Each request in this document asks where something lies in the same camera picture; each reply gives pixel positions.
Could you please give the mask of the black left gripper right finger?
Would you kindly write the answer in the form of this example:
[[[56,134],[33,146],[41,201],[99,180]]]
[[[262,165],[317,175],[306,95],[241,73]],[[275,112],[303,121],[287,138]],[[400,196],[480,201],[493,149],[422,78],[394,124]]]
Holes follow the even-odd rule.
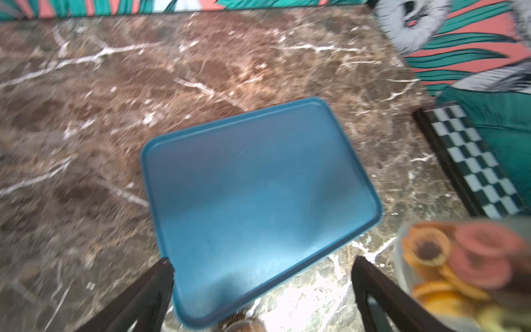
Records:
[[[357,256],[351,281],[365,331],[450,331],[365,257]]]

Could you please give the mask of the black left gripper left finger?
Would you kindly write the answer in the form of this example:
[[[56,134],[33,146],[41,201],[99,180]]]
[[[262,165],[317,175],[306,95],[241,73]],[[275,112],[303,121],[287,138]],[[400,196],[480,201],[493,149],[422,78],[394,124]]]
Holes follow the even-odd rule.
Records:
[[[164,257],[78,331],[160,331],[173,286],[174,267]]]

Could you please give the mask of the clear jar of cookies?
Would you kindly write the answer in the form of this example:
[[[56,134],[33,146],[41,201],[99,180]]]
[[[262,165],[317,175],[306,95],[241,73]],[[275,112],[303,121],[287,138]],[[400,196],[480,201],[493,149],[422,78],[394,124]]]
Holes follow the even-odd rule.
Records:
[[[524,248],[505,257],[484,257],[464,249],[454,233],[460,225],[486,221],[501,224],[523,238]],[[428,267],[404,257],[402,242],[413,228],[437,228],[452,242],[450,256],[442,266]],[[417,284],[443,280],[456,290],[433,293],[420,300],[424,310],[454,331],[530,330],[530,217],[500,220],[466,219],[419,221],[403,225],[394,245],[398,284],[412,297]]]

